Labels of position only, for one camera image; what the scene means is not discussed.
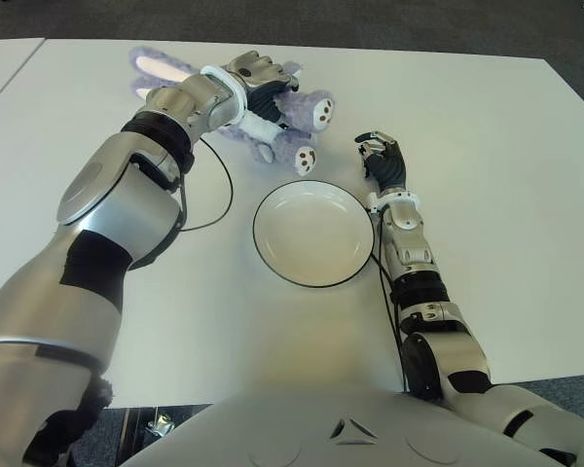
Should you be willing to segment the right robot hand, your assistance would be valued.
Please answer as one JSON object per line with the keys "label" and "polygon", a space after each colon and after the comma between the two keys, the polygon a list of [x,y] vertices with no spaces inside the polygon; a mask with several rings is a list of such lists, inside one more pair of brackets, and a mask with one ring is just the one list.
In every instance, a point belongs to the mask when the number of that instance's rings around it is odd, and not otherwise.
{"label": "right robot hand", "polygon": [[381,131],[364,132],[354,138],[365,176],[372,176],[380,190],[406,188],[406,165],[397,141]]}

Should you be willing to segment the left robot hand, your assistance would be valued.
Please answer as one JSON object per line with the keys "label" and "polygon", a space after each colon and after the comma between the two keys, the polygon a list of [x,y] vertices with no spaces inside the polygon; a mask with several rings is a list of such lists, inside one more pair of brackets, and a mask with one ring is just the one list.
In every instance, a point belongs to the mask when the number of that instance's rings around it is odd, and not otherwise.
{"label": "left robot hand", "polygon": [[275,98],[289,90],[297,91],[298,79],[281,64],[273,63],[267,55],[257,51],[239,55],[224,66],[243,85],[247,110],[262,119],[278,124],[282,113]]}

